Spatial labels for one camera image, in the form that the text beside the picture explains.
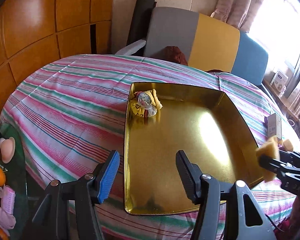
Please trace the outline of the gold rectangular tray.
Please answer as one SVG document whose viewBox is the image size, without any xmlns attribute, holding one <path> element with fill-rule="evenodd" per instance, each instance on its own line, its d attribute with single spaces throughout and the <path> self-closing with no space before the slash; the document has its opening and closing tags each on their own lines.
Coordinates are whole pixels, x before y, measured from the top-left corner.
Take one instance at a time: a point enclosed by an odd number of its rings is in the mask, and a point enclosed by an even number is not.
<svg viewBox="0 0 300 240">
<path fill-rule="evenodd" d="M 243 115 L 225 92 L 173 83 L 135 82 L 129 95 L 155 90 L 162 108 L 136 116 L 127 106 L 124 206 L 131 215 L 174 215 L 198 210 L 186 196 L 175 165 L 179 150 L 219 181 L 263 179 L 257 143 Z"/>
</svg>

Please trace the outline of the yellow wrapped snack bundle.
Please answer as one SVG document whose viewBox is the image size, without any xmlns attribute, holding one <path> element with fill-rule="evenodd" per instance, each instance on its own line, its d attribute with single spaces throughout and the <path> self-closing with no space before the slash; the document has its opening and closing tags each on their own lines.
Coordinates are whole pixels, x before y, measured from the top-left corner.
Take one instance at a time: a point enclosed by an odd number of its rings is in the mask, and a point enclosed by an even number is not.
<svg viewBox="0 0 300 240">
<path fill-rule="evenodd" d="M 158 99 L 155 89 L 143 92 L 135 92 L 130 99 L 130 107 L 134 115 L 141 118 L 153 117 L 158 110 L 162 109 L 162 104 Z"/>
</svg>

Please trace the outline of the grey yellow blue headboard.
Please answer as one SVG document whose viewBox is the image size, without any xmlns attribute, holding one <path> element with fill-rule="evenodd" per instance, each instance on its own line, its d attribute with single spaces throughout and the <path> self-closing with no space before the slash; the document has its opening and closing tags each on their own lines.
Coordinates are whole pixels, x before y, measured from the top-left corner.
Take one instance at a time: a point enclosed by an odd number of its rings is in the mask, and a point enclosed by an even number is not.
<svg viewBox="0 0 300 240">
<path fill-rule="evenodd" d="M 259 86 L 268 53 L 246 33 L 210 16 L 172 7 L 154 8 L 143 55 L 164 58 L 164 49 L 178 47 L 190 67 L 220 70 Z"/>
</svg>

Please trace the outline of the yellow sponge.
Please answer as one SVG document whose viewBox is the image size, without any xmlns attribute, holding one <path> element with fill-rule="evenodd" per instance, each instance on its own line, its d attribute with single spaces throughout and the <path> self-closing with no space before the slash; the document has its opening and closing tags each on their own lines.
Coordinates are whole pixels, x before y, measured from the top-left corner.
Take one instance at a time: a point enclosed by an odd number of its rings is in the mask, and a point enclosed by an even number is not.
<svg viewBox="0 0 300 240">
<path fill-rule="evenodd" d="M 279 147 L 278 147 L 278 141 L 276 136 L 269 137 L 266 142 L 263 143 L 262 146 L 260 146 L 258 149 L 255 150 L 255 154 L 257 157 L 257 160 L 260 160 L 260 157 L 265 155 L 271 159 L 279 160 L 280 154 L 279 154 Z M 268 171 L 265 168 L 261 168 L 262 170 L 262 176 L 265 183 L 268 183 L 275 179 L 276 174 L 274 172 Z"/>
</svg>

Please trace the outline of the white box on windowsill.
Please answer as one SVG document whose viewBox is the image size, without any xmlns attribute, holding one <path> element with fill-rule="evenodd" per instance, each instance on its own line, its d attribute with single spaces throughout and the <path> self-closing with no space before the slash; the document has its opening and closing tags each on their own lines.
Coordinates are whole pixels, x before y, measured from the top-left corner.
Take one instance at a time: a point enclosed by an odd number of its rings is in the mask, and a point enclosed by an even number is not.
<svg viewBox="0 0 300 240">
<path fill-rule="evenodd" d="M 274 76 L 270 82 L 270 85 L 275 87 L 278 92 L 281 92 L 283 90 L 283 88 L 285 87 L 287 80 L 288 80 L 288 76 L 286 74 L 284 74 L 281 71 L 277 71 L 274 74 Z"/>
</svg>

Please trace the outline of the grey bed rail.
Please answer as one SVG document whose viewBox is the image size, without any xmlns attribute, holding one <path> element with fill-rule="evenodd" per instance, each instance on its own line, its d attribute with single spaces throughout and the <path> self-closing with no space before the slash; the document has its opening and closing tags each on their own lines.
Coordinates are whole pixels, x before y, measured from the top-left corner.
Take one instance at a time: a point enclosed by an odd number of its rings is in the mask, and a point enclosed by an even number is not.
<svg viewBox="0 0 300 240">
<path fill-rule="evenodd" d="M 146 45 L 146 40 L 135 41 L 124 48 L 118 50 L 115 55 L 133 55 Z"/>
</svg>

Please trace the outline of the wooden wardrobe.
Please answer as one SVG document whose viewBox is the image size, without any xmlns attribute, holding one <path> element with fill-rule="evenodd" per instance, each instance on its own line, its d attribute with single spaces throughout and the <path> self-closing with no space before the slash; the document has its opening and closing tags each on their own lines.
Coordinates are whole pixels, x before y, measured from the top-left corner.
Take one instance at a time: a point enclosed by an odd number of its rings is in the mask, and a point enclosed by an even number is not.
<svg viewBox="0 0 300 240">
<path fill-rule="evenodd" d="M 64 57 L 110 52 L 113 0 L 0 0 L 0 113 L 29 75 Z"/>
</svg>

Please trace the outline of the pink hair roller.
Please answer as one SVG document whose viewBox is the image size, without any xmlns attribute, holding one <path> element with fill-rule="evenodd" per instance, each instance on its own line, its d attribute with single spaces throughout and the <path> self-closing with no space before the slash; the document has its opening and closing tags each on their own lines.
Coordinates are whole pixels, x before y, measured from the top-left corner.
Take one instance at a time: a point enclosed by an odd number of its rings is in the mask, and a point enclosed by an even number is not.
<svg viewBox="0 0 300 240">
<path fill-rule="evenodd" d="M 0 198 L 3 210 L 12 215 L 14 213 L 15 191 L 11 187 L 4 185 L 1 189 Z"/>
</svg>

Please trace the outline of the black rolled mat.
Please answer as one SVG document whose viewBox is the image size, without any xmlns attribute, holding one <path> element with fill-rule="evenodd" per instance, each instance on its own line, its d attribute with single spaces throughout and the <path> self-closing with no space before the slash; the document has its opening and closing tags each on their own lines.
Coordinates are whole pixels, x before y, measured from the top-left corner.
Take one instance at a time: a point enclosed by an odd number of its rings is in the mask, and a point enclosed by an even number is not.
<svg viewBox="0 0 300 240">
<path fill-rule="evenodd" d="M 152 11 L 156 5 L 156 0 L 136 0 L 126 45 L 147 37 Z"/>
</svg>

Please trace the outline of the pink heart-shaped object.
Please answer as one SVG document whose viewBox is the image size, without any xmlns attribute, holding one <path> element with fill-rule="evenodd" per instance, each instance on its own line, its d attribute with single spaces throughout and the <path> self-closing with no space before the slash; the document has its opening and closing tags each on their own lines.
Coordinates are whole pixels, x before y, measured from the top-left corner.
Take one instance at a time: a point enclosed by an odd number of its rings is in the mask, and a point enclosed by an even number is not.
<svg viewBox="0 0 300 240">
<path fill-rule="evenodd" d="M 9 137 L 8 139 L 0 138 L 0 151 L 3 163 L 9 163 L 15 153 L 15 139 Z"/>
</svg>

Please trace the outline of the white medicine box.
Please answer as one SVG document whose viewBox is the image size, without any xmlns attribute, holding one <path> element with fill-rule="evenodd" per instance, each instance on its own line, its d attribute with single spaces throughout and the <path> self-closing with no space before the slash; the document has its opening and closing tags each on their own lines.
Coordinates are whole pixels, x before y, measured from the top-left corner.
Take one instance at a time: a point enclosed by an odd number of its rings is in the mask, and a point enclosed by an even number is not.
<svg viewBox="0 0 300 240">
<path fill-rule="evenodd" d="M 274 137 L 277 141 L 282 140 L 282 119 L 276 113 L 264 118 L 267 128 L 267 137 Z"/>
</svg>

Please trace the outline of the dark red cloth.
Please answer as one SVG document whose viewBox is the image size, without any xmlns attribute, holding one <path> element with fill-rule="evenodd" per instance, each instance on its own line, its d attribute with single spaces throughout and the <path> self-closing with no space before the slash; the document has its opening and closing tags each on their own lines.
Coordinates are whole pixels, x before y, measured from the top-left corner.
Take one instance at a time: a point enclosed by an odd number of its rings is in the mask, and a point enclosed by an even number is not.
<svg viewBox="0 0 300 240">
<path fill-rule="evenodd" d="M 186 56 L 177 46 L 166 46 L 157 55 L 158 59 L 187 66 Z"/>
</svg>

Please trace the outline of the pink patterned curtain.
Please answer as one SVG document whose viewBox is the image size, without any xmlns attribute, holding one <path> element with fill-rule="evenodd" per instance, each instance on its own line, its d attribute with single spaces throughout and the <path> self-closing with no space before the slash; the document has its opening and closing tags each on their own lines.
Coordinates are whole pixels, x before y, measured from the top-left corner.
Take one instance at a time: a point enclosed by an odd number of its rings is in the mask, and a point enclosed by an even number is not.
<svg viewBox="0 0 300 240">
<path fill-rule="evenodd" d="M 211 17 L 248 33 L 262 3 L 263 0 L 218 0 Z"/>
</svg>

